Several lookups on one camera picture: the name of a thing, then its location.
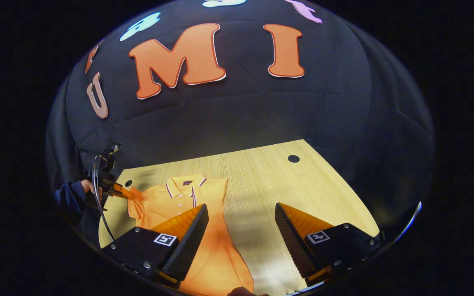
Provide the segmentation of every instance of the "shirt sleeve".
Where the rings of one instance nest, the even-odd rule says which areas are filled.
[[[61,210],[74,225],[77,225],[87,200],[81,182],[64,183],[60,189],[56,190],[55,197]]]
[[[128,199],[128,215],[134,219],[141,219],[141,215],[137,206],[138,202],[142,201],[142,193],[135,187],[129,189],[131,192],[131,198]]]

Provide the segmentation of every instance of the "letter m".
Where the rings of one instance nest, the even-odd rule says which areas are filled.
[[[162,86],[153,81],[153,71],[168,86],[174,88],[179,80],[180,68],[186,60],[188,70],[184,83],[193,86],[218,81],[226,77],[226,71],[218,66],[213,36],[219,24],[200,24],[187,28],[173,50],[169,51],[156,39],[140,43],[129,56],[134,57],[139,80],[137,97],[147,99],[157,95]]]

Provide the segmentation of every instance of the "dark sleeve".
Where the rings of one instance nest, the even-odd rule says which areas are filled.
[[[56,190],[55,196],[58,206],[70,221],[74,225],[78,224],[87,198],[81,182],[71,183],[68,181],[64,183],[60,189]]]

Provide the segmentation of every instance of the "orange polo shirt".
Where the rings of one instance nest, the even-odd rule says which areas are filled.
[[[154,226],[206,204],[209,222],[179,290],[199,296],[226,296],[237,287],[253,291],[253,279],[241,255],[233,247],[224,223],[224,195],[227,178],[206,179],[202,174],[171,177],[163,185],[140,192],[131,188],[130,217],[137,226]]]

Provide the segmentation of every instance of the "person's arm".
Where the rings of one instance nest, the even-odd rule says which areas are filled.
[[[60,206],[61,210],[68,216],[74,225],[77,225],[78,221],[81,219],[83,206],[87,200],[86,194],[89,190],[94,193],[92,183],[89,180],[82,180],[75,183],[68,181],[55,192],[58,206]]]

